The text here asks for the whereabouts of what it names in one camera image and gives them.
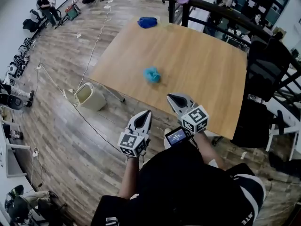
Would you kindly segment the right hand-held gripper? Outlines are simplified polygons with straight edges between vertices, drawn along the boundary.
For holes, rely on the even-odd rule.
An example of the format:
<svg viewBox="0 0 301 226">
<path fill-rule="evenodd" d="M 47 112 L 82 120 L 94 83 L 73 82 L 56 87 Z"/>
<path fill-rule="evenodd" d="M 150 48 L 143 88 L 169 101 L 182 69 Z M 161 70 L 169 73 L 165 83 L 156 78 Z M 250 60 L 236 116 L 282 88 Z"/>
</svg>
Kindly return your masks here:
<svg viewBox="0 0 301 226">
<path fill-rule="evenodd" d="M 195 101 L 183 93 L 169 93 L 166 96 L 169 105 L 171 106 L 177 117 L 180 117 L 182 127 L 189 132 L 196 134 L 205 130 L 208 124 L 209 115 L 203 106 L 199 105 L 182 115 L 181 106 L 196 106 Z"/>
</svg>

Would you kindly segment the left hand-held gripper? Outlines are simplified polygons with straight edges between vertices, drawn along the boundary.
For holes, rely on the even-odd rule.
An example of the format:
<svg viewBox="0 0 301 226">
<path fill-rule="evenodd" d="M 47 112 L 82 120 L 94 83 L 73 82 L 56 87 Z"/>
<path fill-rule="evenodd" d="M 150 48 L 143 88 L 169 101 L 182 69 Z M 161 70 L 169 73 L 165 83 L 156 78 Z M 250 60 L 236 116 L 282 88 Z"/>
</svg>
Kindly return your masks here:
<svg viewBox="0 0 301 226">
<path fill-rule="evenodd" d="M 149 130 L 151 129 L 152 112 L 145 110 L 133 116 L 124 132 L 121 132 L 118 146 L 128 157 L 138 157 L 149 145 Z"/>
</svg>

